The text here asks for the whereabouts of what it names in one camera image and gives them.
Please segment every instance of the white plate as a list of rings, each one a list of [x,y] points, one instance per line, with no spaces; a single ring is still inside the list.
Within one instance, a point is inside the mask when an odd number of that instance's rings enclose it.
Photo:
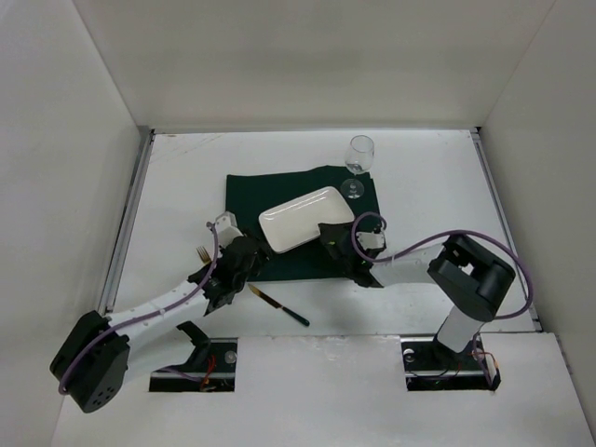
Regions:
[[[267,242],[275,253],[283,253],[320,236],[318,224],[344,224],[354,213],[332,186],[278,205],[259,215]]]

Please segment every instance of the dark green cloth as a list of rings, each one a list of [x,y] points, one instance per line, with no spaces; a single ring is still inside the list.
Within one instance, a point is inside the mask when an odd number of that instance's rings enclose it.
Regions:
[[[228,175],[225,186],[225,209],[236,215],[238,228],[250,230],[264,240],[259,214],[325,186],[340,190],[342,182],[353,175],[345,168],[322,166],[303,172],[255,176]],[[355,216],[365,211],[379,212],[374,181],[368,173],[360,174],[364,195],[346,202]],[[371,231],[374,219],[363,222],[360,229]],[[282,281],[292,279],[339,278],[342,274],[318,239],[282,254],[275,254],[261,275],[251,280]]]

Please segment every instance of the wall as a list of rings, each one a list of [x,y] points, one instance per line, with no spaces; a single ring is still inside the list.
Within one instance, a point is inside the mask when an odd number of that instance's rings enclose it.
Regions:
[[[482,129],[544,326],[596,429],[596,3],[558,0]]]
[[[139,135],[71,0],[0,1],[0,445],[49,445],[48,370],[97,299]]]
[[[74,0],[141,125],[482,124],[553,0]]]

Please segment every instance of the wine glass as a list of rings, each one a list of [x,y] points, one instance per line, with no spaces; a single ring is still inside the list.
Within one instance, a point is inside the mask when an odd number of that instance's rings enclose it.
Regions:
[[[373,166],[374,142],[366,135],[358,135],[345,151],[345,167],[354,175],[367,172]],[[358,198],[364,194],[364,185],[356,179],[347,179],[341,186],[342,194],[348,198]]]

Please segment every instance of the fork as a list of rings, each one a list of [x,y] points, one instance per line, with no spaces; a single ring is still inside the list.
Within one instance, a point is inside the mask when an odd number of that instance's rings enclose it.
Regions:
[[[212,259],[209,255],[209,252],[205,247],[196,247],[196,253],[198,254],[198,257],[201,258],[201,262],[203,264],[207,265],[212,263]]]

